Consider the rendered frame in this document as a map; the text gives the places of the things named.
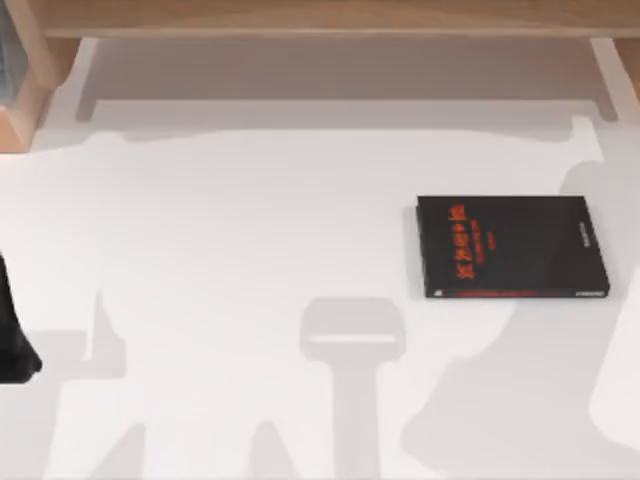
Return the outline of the black book with red lettering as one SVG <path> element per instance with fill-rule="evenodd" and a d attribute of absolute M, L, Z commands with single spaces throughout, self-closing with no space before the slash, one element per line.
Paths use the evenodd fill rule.
<path fill-rule="evenodd" d="M 580 195 L 417 199 L 428 298 L 605 298 L 610 281 Z"/>

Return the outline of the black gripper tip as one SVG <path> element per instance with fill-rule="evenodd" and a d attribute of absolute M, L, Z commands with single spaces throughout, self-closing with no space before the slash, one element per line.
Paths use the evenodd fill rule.
<path fill-rule="evenodd" d="M 0 254 L 0 384 L 25 384 L 42 367 L 18 319 L 6 262 Z"/>

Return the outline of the wooden open shelf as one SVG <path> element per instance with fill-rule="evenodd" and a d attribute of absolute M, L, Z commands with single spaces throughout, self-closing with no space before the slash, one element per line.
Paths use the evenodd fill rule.
<path fill-rule="evenodd" d="M 252 36 L 610 38 L 640 99 L 640 0 L 0 0 L 26 56 L 0 153 L 28 151 L 82 39 Z M 6 69 L 0 30 L 0 71 Z"/>

